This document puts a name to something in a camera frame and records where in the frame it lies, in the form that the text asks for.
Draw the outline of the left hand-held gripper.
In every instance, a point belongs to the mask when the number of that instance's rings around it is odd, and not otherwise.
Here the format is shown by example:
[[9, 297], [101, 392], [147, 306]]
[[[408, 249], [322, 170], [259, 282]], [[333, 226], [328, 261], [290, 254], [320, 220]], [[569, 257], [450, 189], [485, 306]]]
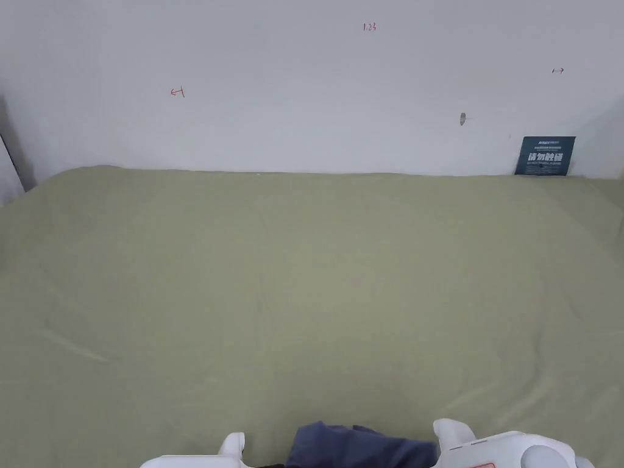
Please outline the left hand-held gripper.
[[246, 467], [243, 463], [245, 441], [244, 433], [230, 433], [215, 455], [162, 455], [140, 467]]

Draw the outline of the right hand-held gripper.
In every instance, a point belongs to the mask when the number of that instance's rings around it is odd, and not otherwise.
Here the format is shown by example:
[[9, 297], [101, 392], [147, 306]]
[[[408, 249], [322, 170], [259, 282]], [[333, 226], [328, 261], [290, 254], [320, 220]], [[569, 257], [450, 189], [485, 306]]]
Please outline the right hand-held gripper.
[[508, 431], [478, 439], [458, 420], [433, 422], [440, 454], [435, 467], [593, 467], [568, 444], [537, 434]]

